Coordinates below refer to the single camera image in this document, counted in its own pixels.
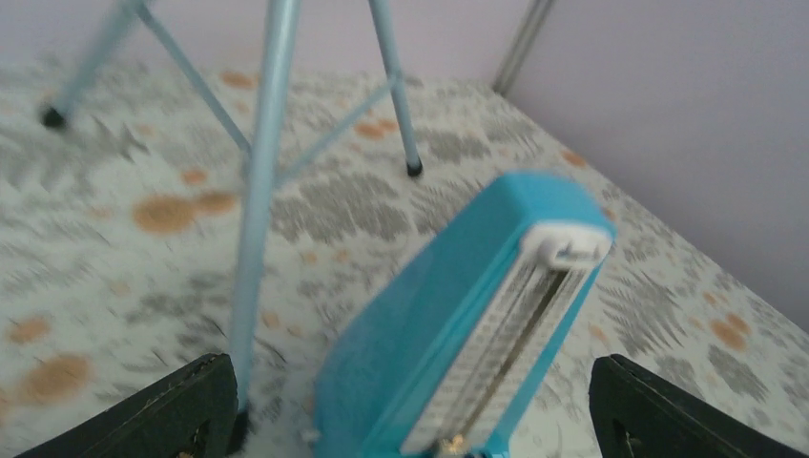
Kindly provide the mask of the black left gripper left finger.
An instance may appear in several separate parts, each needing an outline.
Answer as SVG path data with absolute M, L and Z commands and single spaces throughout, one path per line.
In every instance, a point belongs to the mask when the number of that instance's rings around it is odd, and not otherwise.
M 224 457 L 237 407 L 230 357 L 208 353 L 18 457 Z

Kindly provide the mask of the light blue music stand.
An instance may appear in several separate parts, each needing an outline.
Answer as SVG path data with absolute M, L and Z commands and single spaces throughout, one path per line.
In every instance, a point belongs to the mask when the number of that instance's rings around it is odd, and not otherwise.
M 127 34 L 131 24 L 140 20 L 152 31 L 222 127 L 246 154 L 244 172 L 247 195 L 243 203 L 228 348 L 235 369 L 239 413 L 231 433 L 229 453 L 241 450 L 249 425 L 247 397 L 252 370 L 253 338 L 258 317 L 265 240 L 271 220 L 271 200 L 276 185 L 291 178 L 386 94 L 391 96 L 394 105 L 404 145 L 407 173 L 410 177 L 417 177 L 423 170 L 407 104 L 405 75 L 397 53 L 389 4 L 384 0 L 375 0 L 370 2 L 369 8 L 384 63 L 385 84 L 347 114 L 328 135 L 316 142 L 280 177 L 276 176 L 275 167 L 280 152 L 288 78 L 300 17 L 300 4 L 294 0 L 270 1 L 267 4 L 258 112 L 252 141 L 247 140 L 174 38 L 155 19 L 146 1 L 118 3 L 89 47 L 75 75 L 57 93 L 55 100 L 41 117 L 44 126 L 51 129 L 63 128 L 81 92 L 92 82 L 95 72 Z

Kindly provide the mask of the blue metronome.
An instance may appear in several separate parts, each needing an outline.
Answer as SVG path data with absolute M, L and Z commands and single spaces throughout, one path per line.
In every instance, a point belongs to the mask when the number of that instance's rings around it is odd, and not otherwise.
M 580 184 L 494 179 L 343 331 L 317 457 L 506 457 L 615 238 Z

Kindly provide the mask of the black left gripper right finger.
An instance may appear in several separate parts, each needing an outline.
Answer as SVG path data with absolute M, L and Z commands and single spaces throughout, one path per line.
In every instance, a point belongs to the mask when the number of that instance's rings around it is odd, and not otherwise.
M 606 458 L 806 458 L 620 354 L 597 358 L 591 421 Z

